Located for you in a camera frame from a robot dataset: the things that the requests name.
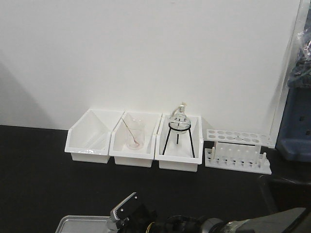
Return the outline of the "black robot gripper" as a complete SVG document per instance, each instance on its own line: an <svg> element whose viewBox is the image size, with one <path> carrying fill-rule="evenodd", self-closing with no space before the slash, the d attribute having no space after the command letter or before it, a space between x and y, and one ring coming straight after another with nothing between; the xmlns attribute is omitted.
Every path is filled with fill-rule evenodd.
<svg viewBox="0 0 311 233"><path fill-rule="evenodd" d="M156 211L149 210L143 202L126 219L113 222L107 220L107 227L117 233L145 233L150 223L157 219Z"/></svg>

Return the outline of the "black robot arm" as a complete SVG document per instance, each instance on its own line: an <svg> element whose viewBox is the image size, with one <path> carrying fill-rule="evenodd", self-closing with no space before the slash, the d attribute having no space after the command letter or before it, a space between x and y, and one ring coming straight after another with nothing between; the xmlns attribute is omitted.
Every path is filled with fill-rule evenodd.
<svg viewBox="0 0 311 233"><path fill-rule="evenodd" d="M144 205L128 217L106 223L109 233L309 233L311 210L296 207L271 215L245 220L224 221L219 218L171 216L157 221L155 212Z"/></svg>

